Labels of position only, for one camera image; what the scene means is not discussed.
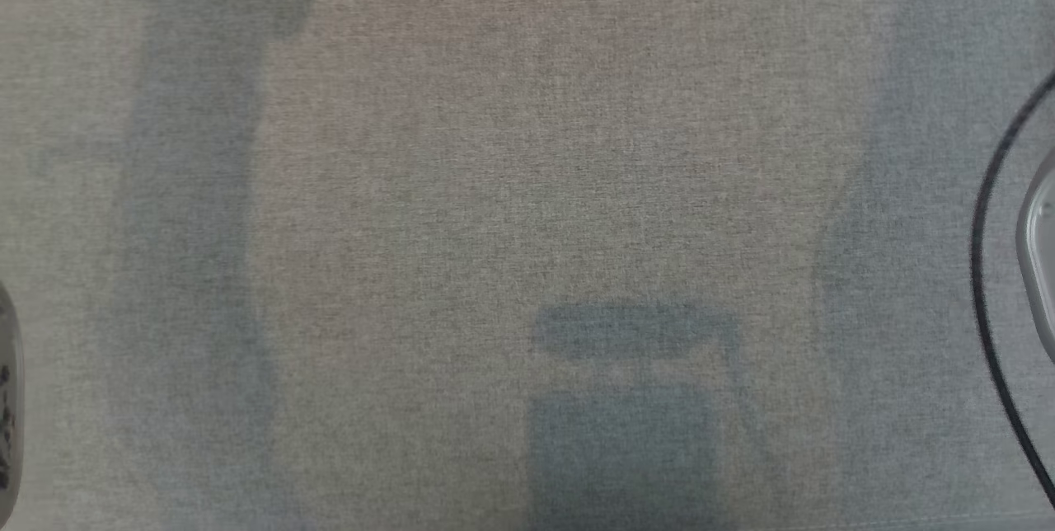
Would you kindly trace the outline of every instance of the fabric texture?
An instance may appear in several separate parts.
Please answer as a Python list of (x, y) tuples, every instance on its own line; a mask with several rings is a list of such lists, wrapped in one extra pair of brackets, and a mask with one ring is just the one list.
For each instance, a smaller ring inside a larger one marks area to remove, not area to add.
[(1053, 13), (0, 0), (8, 528), (1050, 528)]

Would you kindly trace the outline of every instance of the wire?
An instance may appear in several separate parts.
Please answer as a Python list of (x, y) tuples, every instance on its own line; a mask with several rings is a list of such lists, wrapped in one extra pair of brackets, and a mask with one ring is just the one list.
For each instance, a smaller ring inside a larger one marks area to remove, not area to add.
[(1018, 110), (1011, 126), (1008, 127), (1000, 139), (996, 152), (993, 152), (993, 158), (985, 170), (985, 176), (982, 178), (982, 185), (975, 201), (975, 214), (971, 224), (971, 289), (974, 296), (975, 314), (978, 318), (978, 336), (982, 342), (982, 350), (985, 353), (985, 362), (989, 364), (990, 376), (993, 378), (993, 386), (996, 387), (996, 393), (1000, 397), (1000, 403), (1003, 405), (1003, 412), (1018, 439), (1018, 445), (1022, 448), (1025, 459), (1030, 461), (1033, 474), (1036, 474), (1037, 481), (1040, 482), (1044, 495), (1048, 496), (1048, 501), (1051, 502), (1052, 508), (1055, 508), (1055, 483), (1052, 483), (1051, 475), (1048, 475), (1043, 461), (1037, 455), (1036, 448), (1033, 448), (1033, 440), (1030, 439), (1030, 434), (1025, 431), (1022, 418), (1018, 414), (1018, 407), (1015, 406), (1015, 400), (1011, 396), (1011, 390), (1008, 388), (1008, 381), (1003, 378), (1003, 371), (1000, 368), (1000, 359), (997, 357), (996, 347), (993, 344), (989, 311), (985, 309), (985, 289), (982, 286), (982, 235), (985, 230), (985, 214), (989, 211), (990, 198), (993, 196), (997, 175), (1000, 174), (1000, 167), (1011, 147), (1018, 139), (1018, 133), (1021, 133), (1025, 121), (1030, 120), (1034, 111), (1051, 94), (1053, 89), (1055, 89), (1055, 72), (1046, 77)]

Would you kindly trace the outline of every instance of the blurry object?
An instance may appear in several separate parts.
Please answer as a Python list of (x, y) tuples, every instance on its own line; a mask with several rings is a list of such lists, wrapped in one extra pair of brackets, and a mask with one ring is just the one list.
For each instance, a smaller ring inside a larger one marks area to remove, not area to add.
[(22, 478), (22, 397), (18, 318), (0, 284), (0, 526), (15, 509)]
[(1022, 204), (1018, 261), (1040, 342), (1055, 361), (1055, 154), (1040, 164)]

